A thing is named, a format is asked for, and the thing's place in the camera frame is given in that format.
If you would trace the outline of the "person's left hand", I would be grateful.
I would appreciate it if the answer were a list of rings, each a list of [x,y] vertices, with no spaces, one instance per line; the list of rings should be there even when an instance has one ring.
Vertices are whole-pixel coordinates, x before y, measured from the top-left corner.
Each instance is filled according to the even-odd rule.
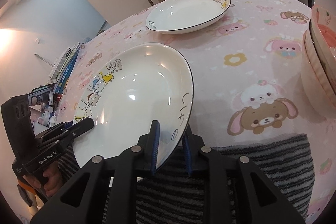
[[[36,177],[30,174],[23,176],[34,189],[44,192],[46,197],[52,197],[63,186],[63,178],[57,161],[44,171],[43,177],[47,179],[47,182],[42,185]]]

